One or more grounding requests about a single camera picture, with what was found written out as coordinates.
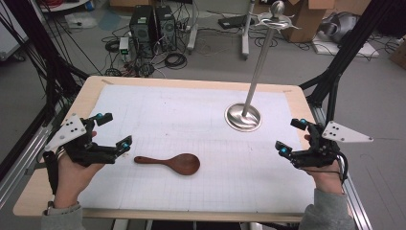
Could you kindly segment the grey wrist watch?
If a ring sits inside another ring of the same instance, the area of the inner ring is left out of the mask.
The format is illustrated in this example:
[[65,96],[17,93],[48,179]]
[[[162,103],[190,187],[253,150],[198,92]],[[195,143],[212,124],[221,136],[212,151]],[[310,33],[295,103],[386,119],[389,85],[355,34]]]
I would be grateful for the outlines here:
[[66,208],[56,208],[55,204],[52,201],[48,202],[48,207],[44,211],[46,216],[54,216],[54,215],[65,215],[72,212],[75,212],[77,209],[80,208],[80,204],[77,202],[75,205],[66,207]]

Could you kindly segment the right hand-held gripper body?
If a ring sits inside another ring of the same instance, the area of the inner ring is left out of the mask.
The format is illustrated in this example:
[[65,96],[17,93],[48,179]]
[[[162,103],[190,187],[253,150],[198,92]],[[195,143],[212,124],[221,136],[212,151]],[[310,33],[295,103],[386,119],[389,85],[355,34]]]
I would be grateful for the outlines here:
[[371,136],[365,135],[349,127],[330,121],[326,126],[308,122],[306,129],[310,134],[309,149],[292,151],[291,163],[295,168],[331,165],[339,156],[337,143],[369,143]]

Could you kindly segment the person's left hand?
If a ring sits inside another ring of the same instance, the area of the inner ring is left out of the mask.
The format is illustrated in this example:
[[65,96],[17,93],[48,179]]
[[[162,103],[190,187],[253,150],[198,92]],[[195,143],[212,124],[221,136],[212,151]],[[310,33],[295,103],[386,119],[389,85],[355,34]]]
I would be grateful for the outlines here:
[[83,167],[74,163],[66,153],[63,153],[58,158],[58,185],[54,199],[55,207],[65,209],[76,205],[80,193],[103,167],[104,164],[92,164]]

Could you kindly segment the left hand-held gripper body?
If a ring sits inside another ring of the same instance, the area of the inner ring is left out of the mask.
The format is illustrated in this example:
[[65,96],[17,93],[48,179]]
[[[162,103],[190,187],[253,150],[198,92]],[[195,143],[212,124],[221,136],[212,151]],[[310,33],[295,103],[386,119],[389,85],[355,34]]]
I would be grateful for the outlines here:
[[95,143],[93,129],[96,123],[92,117],[83,119],[76,113],[67,118],[54,137],[45,146],[44,160],[51,164],[56,160],[56,151],[63,148],[70,159],[84,167],[91,164],[114,164],[115,147],[104,147]]

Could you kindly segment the small cardboard box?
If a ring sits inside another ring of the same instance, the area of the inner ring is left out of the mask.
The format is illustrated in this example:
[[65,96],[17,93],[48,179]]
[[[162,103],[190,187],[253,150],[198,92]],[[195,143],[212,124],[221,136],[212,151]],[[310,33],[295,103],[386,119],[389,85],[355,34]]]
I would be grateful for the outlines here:
[[390,60],[399,67],[406,70],[406,39],[395,49],[390,56]]

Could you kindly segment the aluminium rail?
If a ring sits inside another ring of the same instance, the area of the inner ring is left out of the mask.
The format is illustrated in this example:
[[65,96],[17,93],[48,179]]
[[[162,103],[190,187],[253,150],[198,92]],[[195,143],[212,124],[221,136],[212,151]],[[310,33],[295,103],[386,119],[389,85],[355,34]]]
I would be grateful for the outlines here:
[[40,161],[56,121],[60,121],[64,113],[65,110],[60,105],[55,107],[54,114],[50,116],[42,108],[0,164],[0,210],[23,176],[34,171],[33,166]]
[[[323,125],[327,124],[327,115],[321,107],[311,105],[310,111],[317,123],[322,123]],[[346,194],[348,195],[348,205],[350,207],[350,213],[353,215],[356,229],[373,230],[369,217],[365,211],[361,198],[357,193],[350,173],[348,173],[348,178],[344,182],[343,188]]]

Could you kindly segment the grey bag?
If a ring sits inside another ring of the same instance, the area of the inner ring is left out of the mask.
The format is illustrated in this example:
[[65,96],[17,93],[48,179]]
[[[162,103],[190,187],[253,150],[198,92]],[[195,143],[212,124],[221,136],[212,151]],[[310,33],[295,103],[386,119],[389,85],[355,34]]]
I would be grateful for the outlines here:
[[333,12],[322,20],[318,31],[335,43],[341,43],[355,27],[359,18],[359,15],[347,11]]

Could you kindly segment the black metal frame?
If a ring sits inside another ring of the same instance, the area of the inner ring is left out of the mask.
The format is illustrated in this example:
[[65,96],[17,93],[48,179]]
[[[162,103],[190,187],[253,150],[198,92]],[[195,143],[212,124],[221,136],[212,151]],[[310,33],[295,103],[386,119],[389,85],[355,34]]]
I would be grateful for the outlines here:
[[326,125],[334,120],[338,86],[342,75],[376,26],[402,1],[371,0],[328,68],[319,76],[300,84],[303,90],[314,87],[306,96],[306,101],[317,122]]
[[80,91],[80,86],[74,76],[87,80],[89,75],[60,55],[30,0],[0,0],[0,6],[2,4],[8,7],[41,57],[41,60],[32,57],[30,48],[22,41],[16,29],[0,17],[0,22],[6,27],[6,30],[26,51],[37,74],[46,81],[46,103],[40,114],[43,116],[44,122],[49,124],[56,116],[56,104],[62,99],[72,100]]

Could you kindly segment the person's right hand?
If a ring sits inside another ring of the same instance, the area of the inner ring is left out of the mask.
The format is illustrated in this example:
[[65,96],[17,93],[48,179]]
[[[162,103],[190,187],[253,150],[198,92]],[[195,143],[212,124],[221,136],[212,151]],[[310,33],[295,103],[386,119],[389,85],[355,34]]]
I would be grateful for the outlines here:
[[342,195],[340,167],[337,161],[321,168],[306,167],[304,171],[313,177],[316,188],[324,193]]

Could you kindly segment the white flat board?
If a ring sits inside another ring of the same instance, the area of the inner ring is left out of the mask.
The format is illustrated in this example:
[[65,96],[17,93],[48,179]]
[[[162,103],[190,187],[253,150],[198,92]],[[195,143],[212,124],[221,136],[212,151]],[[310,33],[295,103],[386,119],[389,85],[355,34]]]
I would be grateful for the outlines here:
[[[311,44],[315,50],[315,53],[318,55],[335,56],[340,50],[337,43],[322,34],[316,34],[316,36],[311,41]],[[379,53],[369,42],[366,42],[358,51],[357,56],[363,58],[377,58],[379,56]]]

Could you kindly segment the metal utensil stand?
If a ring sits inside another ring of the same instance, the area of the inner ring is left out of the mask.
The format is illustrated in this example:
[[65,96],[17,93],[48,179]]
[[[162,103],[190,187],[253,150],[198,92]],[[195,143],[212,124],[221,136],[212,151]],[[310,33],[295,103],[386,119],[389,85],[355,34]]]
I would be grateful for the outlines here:
[[284,14],[285,4],[282,0],[276,0],[268,11],[254,13],[255,3],[252,3],[246,17],[246,28],[250,26],[250,20],[255,17],[258,20],[257,26],[267,28],[267,34],[262,44],[259,58],[251,80],[245,103],[235,103],[228,106],[225,110],[224,117],[226,123],[233,129],[241,132],[255,131],[261,125],[262,118],[260,112],[252,105],[252,100],[262,73],[264,62],[270,48],[270,43],[275,35],[280,31],[294,28],[290,16]]

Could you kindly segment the open cardboard box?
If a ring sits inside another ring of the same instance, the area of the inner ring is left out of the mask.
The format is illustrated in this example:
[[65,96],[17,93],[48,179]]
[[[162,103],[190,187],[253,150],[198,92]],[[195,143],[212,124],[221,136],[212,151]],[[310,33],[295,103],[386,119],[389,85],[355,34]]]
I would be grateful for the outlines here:
[[335,0],[285,0],[284,14],[292,16],[292,25],[282,31],[283,37],[290,42],[308,42],[316,35],[318,27],[327,12],[334,7]]

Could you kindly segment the white grid paper mat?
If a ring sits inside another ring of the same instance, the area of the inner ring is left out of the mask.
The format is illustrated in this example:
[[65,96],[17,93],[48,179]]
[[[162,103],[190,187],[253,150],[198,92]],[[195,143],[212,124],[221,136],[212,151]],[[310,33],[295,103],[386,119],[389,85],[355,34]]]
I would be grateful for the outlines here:
[[[97,129],[95,142],[113,146],[128,135],[129,152],[103,167],[81,193],[85,208],[150,211],[301,213],[313,200],[314,183],[279,156],[277,141],[298,150],[300,137],[283,93],[258,92],[252,101],[260,127],[240,132],[225,121],[226,108],[243,101],[236,90],[107,85],[94,107],[113,120]],[[170,159],[191,153],[193,175],[136,156]]]

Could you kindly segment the black tape piece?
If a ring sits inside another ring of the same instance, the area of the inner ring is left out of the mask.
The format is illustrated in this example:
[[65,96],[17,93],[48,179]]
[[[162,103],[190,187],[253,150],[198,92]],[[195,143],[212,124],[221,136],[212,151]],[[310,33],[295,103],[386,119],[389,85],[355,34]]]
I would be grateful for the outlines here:
[[35,163],[29,168],[27,168],[24,172],[25,175],[32,175],[36,170],[44,169],[46,164],[44,162]]

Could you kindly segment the flat black device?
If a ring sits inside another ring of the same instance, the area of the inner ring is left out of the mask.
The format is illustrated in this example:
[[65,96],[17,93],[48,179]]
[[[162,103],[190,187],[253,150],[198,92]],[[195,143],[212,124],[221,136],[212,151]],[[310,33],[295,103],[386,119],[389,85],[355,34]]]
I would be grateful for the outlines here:
[[220,18],[217,20],[218,25],[224,29],[229,30],[233,28],[244,28],[246,26],[247,16],[233,16],[227,18]]

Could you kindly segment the black computer tower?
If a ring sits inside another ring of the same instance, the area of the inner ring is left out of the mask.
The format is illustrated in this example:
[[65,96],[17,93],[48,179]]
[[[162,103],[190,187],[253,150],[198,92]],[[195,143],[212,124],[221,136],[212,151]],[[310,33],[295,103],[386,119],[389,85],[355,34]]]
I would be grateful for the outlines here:
[[137,5],[130,19],[129,29],[137,55],[142,58],[152,58],[153,43],[156,41],[153,7]]
[[157,6],[155,8],[159,41],[164,52],[177,49],[175,19],[170,6]]

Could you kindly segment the small white electronic box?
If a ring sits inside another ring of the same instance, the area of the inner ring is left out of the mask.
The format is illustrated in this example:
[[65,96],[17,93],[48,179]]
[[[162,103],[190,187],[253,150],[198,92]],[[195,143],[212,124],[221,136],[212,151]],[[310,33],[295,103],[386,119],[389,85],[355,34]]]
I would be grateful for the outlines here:
[[119,52],[123,62],[130,61],[130,51],[129,51],[129,38],[121,37],[119,44]]

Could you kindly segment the dark wooden spoon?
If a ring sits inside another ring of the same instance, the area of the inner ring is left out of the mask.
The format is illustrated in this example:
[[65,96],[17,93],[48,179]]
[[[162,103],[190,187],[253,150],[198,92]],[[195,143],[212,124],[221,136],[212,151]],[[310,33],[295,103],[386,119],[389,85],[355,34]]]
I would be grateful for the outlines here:
[[200,168],[200,160],[191,153],[181,153],[170,159],[155,159],[145,156],[136,156],[134,162],[138,164],[161,164],[169,167],[181,175],[193,175]]

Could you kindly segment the white stand leg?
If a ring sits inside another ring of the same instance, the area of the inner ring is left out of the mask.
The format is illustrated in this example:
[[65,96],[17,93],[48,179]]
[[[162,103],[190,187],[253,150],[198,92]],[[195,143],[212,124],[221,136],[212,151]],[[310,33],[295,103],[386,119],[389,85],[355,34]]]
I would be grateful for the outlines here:
[[248,11],[245,15],[245,25],[242,30],[241,36],[241,53],[242,57],[246,60],[249,57],[249,28],[251,25],[251,16],[254,11],[256,0],[249,0]]
[[187,45],[187,51],[189,54],[192,53],[194,46],[195,46],[195,41],[197,37],[197,31],[198,31],[198,25],[197,25],[197,5],[195,0],[192,0],[192,25],[190,28],[190,36],[189,36],[189,42]]

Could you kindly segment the white round table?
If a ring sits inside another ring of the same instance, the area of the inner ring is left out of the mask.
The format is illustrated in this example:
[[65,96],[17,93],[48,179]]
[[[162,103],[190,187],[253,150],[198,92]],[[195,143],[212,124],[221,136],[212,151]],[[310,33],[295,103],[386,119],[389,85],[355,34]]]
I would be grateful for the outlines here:
[[43,12],[61,12],[84,6],[89,0],[36,0]]

